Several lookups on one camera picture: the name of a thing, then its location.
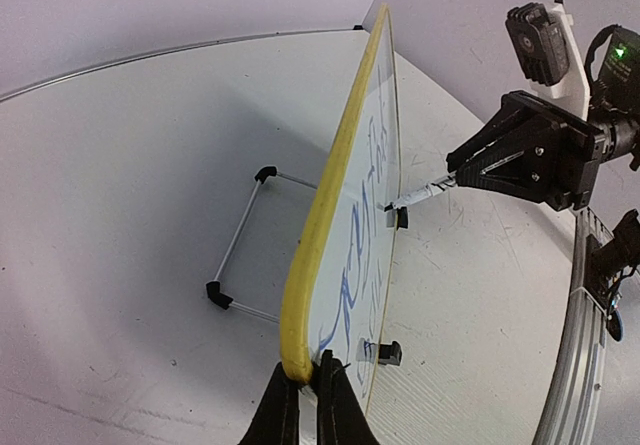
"wall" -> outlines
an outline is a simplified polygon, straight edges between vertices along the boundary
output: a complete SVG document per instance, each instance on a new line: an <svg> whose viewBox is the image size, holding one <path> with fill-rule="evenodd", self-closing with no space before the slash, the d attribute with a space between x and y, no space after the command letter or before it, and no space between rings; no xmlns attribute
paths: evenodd
<svg viewBox="0 0 640 445"><path fill-rule="evenodd" d="M138 53L240 36L351 28L372 0L0 0L0 96Z"/></svg>
<svg viewBox="0 0 640 445"><path fill-rule="evenodd" d="M527 87L504 27L507 11L529 1L552 0L375 0L365 28L383 1L391 6L397 50L488 120L503 93ZM582 53L593 36L611 23L640 30L637 1L565 0L576 19L574 31ZM625 211L640 206L640 176L629 170L629 161L621 159L600 170L591 205L610 227ZM640 327L633 318L640 306L638 297L637 284L627 285L622 313L630 330L625 341L608 347L594 444L638 443L640 426L631 419L640 413L634 368L640 362Z"/></svg>

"white table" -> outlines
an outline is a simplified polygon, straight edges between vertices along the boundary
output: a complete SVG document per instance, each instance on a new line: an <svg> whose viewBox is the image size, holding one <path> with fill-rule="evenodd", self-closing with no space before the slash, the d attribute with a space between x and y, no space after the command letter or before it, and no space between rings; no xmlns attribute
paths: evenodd
<svg viewBox="0 0 640 445"><path fill-rule="evenodd" d="M216 309L203 284L258 168L319 180L367 38L183 51L0 103L1 443L240 439L278 331ZM410 190L481 123L401 57L397 68ZM228 277L272 312L312 199L287 187L257 206ZM384 329L404 359L379 368L369 411L382 443L531 443L572 239L569 214L477 190L410 211Z"/></svg>

